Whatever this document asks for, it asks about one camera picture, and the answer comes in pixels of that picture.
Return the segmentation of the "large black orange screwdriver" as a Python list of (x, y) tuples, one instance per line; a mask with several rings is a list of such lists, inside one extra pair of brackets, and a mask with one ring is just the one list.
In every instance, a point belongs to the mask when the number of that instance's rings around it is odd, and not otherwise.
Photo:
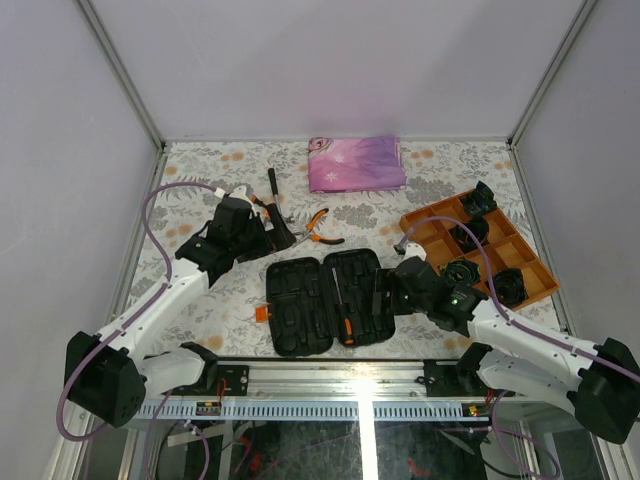
[(336, 268), (332, 267), (331, 268), (331, 272), (332, 272), (332, 277), (333, 277), (333, 281), (334, 281), (334, 285), (336, 287), (336, 292), (337, 292), (337, 297), (338, 297), (337, 310), (339, 312), (339, 315), (340, 315), (340, 317), (342, 319), (342, 323), (344, 325), (344, 331), (345, 331), (344, 344), (345, 345), (353, 345), (355, 343), (355, 340), (354, 340), (354, 336), (353, 336), (352, 323), (351, 323), (351, 320), (349, 318), (349, 313), (350, 313), (349, 307), (343, 301)]

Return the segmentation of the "black plastic tool case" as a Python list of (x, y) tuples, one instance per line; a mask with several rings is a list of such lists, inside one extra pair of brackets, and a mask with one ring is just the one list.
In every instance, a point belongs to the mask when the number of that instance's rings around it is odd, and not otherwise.
[[(353, 345), (344, 344), (344, 325), (331, 268), (335, 267), (343, 301), (349, 307)], [(334, 342), (346, 348), (370, 346), (395, 334), (395, 316), (373, 315), (374, 275), (381, 266), (369, 248), (334, 252), (324, 259), (303, 257), (280, 261), (266, 271), (266, 304), (255, 310), (269, 325), (272, 345), (285, 358), (328, 351)]]

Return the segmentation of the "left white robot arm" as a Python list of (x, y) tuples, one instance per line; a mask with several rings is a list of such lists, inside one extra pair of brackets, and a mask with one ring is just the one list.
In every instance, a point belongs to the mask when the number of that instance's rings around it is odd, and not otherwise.
[(188, 304), (235, 264), (287, 249), (295, 241), (276, 204), (224, 196), (213, 218), (178, 248), (156, 292), (99, 332), (79, 332), (71, 338), (63, 398), (119, 428), (150, 397), (177, 390), (201, 395), (215, 390), (216, 354), (195, 342), (159, 355), (151, 355), (151, 346)]

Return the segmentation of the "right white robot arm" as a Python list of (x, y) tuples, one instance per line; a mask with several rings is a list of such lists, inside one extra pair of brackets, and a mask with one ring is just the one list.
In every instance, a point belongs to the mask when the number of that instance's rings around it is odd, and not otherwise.
[(618, 445), (639, 416), (639, 364), (624, 343), (596, 344), (540, 326), (481, 290), (447, 282), (418, 257), (376, 271), (373, 310), (420, 313), (471, 339), (455, 372), (467, 394), (488, 387), (544, 401)]

